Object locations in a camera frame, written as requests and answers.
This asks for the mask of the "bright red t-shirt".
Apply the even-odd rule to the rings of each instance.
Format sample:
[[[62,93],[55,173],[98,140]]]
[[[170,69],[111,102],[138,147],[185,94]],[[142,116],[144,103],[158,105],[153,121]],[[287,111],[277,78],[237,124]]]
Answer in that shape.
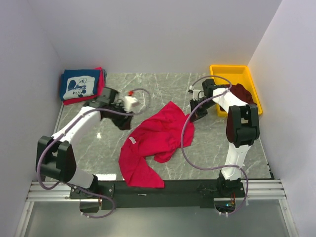
[[[146,158],[153,156],[156,162],[168,162],[181,148],[181,132],[188,116],[170,101],[134,129],[123,144],[118,159],[121,174],[128,186],[165,187],[164,181],[148,165]]]

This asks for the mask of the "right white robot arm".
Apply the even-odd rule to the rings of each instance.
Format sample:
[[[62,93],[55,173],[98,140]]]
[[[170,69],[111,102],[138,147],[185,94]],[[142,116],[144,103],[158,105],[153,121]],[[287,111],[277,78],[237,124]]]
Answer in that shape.
[[[227,112],[226,137],[229,142],[224,167],[220,169],[217,179],[217,193],[228,197],[241,188],[240,170],[244,160],[255,140],[259,138],[259,113],[256,104],[242,101],[231,92],[232,84],[217,85],[214,78],[220,76],[202,77],[203,90],[197,90],[194,85],[188,92],[193,98],[190,100],[190,122],[194,122],[207,115],[207,110],[219,105]]]

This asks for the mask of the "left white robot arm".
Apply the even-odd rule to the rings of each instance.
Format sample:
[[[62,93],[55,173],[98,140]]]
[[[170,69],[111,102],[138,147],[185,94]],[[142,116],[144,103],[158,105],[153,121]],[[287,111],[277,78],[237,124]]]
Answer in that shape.
[[[42,136],[37,145],[36,172],[72,186],[81,187],[87,198],[99,192],[98,178],[77,166],[74,145],[102,119],[110,119],[119,130],[131,128],[132,108],[138,100],[131,92],[118,99],[119,92],[106,88],[103,95],[86,101],[77,115],[52,136]]]

